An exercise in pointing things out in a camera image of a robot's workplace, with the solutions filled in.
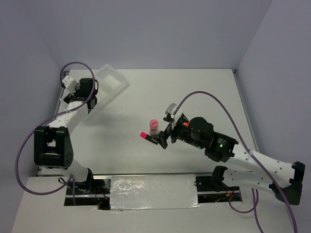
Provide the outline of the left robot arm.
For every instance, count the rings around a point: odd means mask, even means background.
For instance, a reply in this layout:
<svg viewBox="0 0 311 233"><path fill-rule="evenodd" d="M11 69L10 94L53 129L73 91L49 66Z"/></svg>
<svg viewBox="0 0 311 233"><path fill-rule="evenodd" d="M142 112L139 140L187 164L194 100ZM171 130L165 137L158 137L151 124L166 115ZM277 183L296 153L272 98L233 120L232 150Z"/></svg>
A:
<svg viewBox="0 0 311 233"><path fill-rule="evenodd" d="M70 135L97 104L98 81L70 76L63 79L68 94L62 99L67 104L64 114L46 126L38 126L34 132L34 162L47 169L59 169L61 174L75 179L75 187L83 193L95 189L92 171L74 160Z"/></svg>

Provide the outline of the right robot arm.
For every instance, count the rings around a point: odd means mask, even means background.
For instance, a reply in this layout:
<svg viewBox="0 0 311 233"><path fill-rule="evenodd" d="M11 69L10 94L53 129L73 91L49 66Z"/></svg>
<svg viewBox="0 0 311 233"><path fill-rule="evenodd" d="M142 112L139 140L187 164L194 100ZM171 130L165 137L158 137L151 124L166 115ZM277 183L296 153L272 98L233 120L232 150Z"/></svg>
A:
<svg viewBox="0 0 311 233"><path fill-rule="evenodd" d="M256 151L247 152L236 139L214 131L213 125L203 117L188 120L181 115L175 120L166 115L163 120L168 126L158 135L162 148L167 148L168 138L172 143L180 140L204 150L205 156L212 161L223 163L212 173L211 184L215 189L251 187L271 193L290 205L300 204L305 171L303 163L286 163Z"/></svg>

